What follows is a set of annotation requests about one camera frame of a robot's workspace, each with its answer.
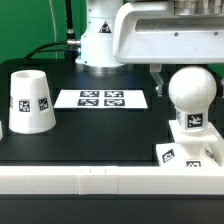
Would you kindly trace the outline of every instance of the white cup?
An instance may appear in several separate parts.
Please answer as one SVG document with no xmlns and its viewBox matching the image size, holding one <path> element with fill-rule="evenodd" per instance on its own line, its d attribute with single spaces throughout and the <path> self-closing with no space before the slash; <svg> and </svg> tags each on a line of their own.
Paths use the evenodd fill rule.
<svg viewBox="0 0 224 224">
<path fill-rule="evenodd" d="M 46 74 L 24 70 L 11 75 L 9 128 L 17 133 L 48 131 L 56 124 Z"/>
</svg>

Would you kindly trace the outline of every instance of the white ball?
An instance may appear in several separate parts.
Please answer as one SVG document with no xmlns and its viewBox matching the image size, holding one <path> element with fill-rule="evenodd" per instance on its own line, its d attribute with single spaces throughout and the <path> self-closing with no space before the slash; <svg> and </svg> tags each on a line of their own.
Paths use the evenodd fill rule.
<svg viewBox="0 0 224 224">
<path fill-rule="evenodd" d="M 176 109 L 190 114 L 208 110 L 216 90 L 211 73 L 197 66 L 182 68 L 174 74 L 169 84 L 170 99 Z"/>
</svg>

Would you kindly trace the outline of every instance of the white knob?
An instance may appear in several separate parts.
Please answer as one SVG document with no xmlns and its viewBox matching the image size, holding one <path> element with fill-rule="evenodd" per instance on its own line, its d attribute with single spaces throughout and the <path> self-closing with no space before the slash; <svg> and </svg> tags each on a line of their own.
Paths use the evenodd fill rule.
<svg viewBox="0 0 224 224">
<path fill-rule="evenodd" d="M 204 68 L 189 66 L 174 74 L 169 84 L 169 95 L 182 131 L 195 132 L 207 127 L 208 108 L 216 90 L 214 77 Z"/>
</svg>

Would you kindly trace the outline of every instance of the green background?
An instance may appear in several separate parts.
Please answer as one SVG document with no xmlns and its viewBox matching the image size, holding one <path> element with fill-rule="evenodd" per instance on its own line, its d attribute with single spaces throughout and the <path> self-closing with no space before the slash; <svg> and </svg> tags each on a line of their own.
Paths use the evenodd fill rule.
<svg viewBox="0 0 224 224">
<path fill-rule="evenodd" d="M 76 37 L 80 38 L 86 29 L 86 1 L 71 1 Z M 52 2 L 57 39 L 66 40 L 64 0 Z M 54 30 L 48 0 L 0 0 L 0 63 L 7 59 L 22 58 L 35 48 L 53 41 Z M 54 58 L 55 54 L 38 54 L 35 57 Z M 224 76 L 224 64 L 210 67 Z"/>
</svg>

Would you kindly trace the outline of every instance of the black table surface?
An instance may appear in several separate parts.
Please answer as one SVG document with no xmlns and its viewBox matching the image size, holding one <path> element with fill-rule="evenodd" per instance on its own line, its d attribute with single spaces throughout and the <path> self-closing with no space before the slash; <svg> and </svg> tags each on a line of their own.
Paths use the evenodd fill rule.
<svg viewBox="0 0 224 224">
<path fill-rule="evenodd" d="M 181 66 L 166 65 L 166 82 Z M 10 76 L 46 72 L 52 103 L 61 89 L 143 90 L 148 109 L 57 109 L 56 126 L 22 135 L 8 128 Z M 0 165 L 158 166 L 155 145 L 173 142 L 168 120 L 175 110 L 158 97 L 148 66 L 117 74 L 90 74 L 64 60 L 14 59 L 0 66 Z M 216 97 L 209 120 L 224 136 L 223 100 Z M 0 223 L 223 223 L 223 196 L 183 195 L 1 195 Z"/>
</svg>

